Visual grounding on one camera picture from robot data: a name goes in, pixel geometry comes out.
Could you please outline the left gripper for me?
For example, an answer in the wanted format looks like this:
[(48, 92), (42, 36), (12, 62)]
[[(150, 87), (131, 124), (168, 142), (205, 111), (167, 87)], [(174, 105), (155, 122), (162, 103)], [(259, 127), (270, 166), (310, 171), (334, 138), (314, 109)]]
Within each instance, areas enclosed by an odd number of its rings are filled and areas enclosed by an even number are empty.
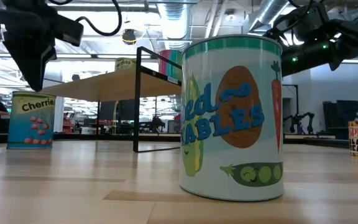
[(43, 88), (46, 65), (57, 58), (52, 30), (56, 16), (51, 7), (0, 9), (2, 43), (34, 91)]

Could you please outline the cherries label can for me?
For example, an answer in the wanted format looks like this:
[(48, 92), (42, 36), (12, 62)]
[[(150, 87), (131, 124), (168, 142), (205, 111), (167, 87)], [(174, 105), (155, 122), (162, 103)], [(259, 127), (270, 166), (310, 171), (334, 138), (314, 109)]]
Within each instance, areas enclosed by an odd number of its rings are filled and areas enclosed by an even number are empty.
[(14, 91), (7, 135), (8, 149), (47, 149), (53, 144), (56, 97)]

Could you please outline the berries label can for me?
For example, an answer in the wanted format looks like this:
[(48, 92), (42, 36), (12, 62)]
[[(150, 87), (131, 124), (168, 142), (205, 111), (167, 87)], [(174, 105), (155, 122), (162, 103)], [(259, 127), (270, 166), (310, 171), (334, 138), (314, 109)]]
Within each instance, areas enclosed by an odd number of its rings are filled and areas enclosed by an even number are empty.
[(136, 60), (134, 58), (117, 58), (115, 60), (115, 71), (126, 70), (136, 67)]

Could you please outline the pink and teal label can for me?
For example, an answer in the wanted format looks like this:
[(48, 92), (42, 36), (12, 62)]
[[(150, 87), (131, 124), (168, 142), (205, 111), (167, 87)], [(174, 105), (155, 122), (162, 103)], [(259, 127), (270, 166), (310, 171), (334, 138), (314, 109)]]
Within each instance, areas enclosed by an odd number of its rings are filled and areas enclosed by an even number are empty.
[[(182, 53), (179, 50), (162, 50), (160, 55), (171, 62), (182, 66)], [(181, 81), (182, 70), (161, 59), (158, 60), (158, 72), (168, 77)]]

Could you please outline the white building pillar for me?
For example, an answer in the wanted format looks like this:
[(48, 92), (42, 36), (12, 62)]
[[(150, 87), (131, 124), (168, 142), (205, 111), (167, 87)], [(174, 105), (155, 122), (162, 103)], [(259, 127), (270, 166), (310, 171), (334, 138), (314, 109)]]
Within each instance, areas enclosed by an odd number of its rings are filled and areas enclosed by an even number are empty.
[(58, 96), (55, 100), (55, 113), (53, 129), (56, 133), (63, 131), (64, 98)]

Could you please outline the mixed vegetables label can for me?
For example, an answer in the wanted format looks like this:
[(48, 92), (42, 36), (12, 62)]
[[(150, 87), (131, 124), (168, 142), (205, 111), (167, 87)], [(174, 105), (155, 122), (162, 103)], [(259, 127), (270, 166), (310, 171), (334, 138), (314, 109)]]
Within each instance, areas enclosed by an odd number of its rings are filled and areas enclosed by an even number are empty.
[(183, 51), (180, 187), (236, 202), (284, 193), (282, 46), (217, 36)]

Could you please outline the black equipment rack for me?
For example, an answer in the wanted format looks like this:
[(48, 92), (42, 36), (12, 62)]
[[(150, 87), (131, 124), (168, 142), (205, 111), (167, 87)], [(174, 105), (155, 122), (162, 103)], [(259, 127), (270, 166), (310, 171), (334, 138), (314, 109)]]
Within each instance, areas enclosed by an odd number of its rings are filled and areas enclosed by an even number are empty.
[(348, 124), (358, 121), (358, 101), (337, 100), (323, 102), (323, 114), (326, 131), (336, 139), (348, 140)]

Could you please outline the wooden shelf black metal frame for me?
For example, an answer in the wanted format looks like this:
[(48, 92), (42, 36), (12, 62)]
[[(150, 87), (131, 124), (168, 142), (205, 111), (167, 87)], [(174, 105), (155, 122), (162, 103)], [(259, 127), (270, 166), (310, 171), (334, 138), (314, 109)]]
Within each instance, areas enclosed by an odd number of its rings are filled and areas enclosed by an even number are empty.
[(135, 67), (48, 86), (43, 88), (41, 92), (78, 100), (97, 101), (98, 103), (104, 101), (134, 100), (134, 135), (131, 136), (131, 139), (133, 142), (132, 150), (138, 153), (140, 152), (140, 99), (142, 97), (179, 95), (181, 93), (181, 81), (141, 65), (142, 52), (146, 52), (179, 70), (181, 69), (181, 65), (145, 47), (138, 47)]

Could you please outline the black metal table frame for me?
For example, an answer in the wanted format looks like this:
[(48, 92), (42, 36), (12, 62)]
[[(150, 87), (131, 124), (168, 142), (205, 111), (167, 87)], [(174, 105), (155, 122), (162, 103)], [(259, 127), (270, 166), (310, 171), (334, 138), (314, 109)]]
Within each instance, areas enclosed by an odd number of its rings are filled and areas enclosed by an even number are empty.
[[(133, 136), (130, 135), (95, 135), (95, 134), (62, 134), (57, 133), (52, 137), (53, 140), (82, 140), (82, 141), (132, 141)], [(180, 142), (180, 136), (168, 136), (167, 134), (152, 136), (145, 135), (139, 136), (139, 141), (154, 141), (154, 142)], [(7, 134), (0, 133), (0, 144), (7, 143)], [(306, 144), (312, 146), (324, 146), (324, 147), (337, 147), (337, 148), (349, 148), (348, 140), (340, 139), (321, 139), (321, 138), (304, 138), (304, 139), (290, 139), (285, 138), (284, 144)]]

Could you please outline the corrugated silver ceiling duct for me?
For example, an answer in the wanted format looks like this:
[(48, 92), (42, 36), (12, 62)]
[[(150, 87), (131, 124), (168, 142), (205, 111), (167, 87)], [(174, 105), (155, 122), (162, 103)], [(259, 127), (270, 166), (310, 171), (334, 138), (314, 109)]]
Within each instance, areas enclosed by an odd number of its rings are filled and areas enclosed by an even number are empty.
[(168, 50), (183, 51), (190, 44), (189, 22), (190, 6), (179, 3), (157, 4), (161, 15), (162, 37), (165, 48)]

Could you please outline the smooth silver ceiling duct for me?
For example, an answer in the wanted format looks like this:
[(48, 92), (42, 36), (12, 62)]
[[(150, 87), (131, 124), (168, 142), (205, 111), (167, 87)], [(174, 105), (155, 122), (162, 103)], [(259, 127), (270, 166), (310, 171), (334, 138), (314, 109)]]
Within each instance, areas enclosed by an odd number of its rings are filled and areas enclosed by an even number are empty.
[(247, 32), (253, 32), (261, 26), (274, 21), (289, 5), (288, 0), (262, 0), (258, 11), (249, 15)]

